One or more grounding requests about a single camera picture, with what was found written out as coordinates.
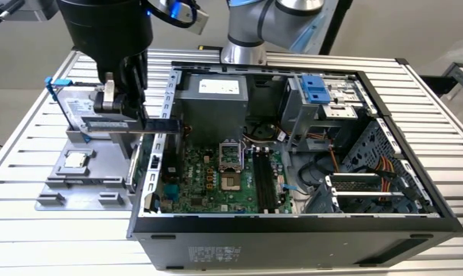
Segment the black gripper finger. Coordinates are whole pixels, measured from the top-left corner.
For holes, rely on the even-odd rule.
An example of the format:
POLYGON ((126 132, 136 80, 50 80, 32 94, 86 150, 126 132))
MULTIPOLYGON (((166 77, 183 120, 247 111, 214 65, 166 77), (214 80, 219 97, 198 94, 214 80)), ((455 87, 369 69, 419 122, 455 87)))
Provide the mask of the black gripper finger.
POLYGON ((135 122, 135 129, 143 130, 146 126, 146 89, 148 83, 147 53, 139 53, 126 59, 124 64, 124 100, 123 115, 131 117, 135 122))
POLYGON ((98 59, 96 69, 103 87, 98 89, 94 109, 96 113, 119 113, 123 92, 123 67, 122 60, 98 59))

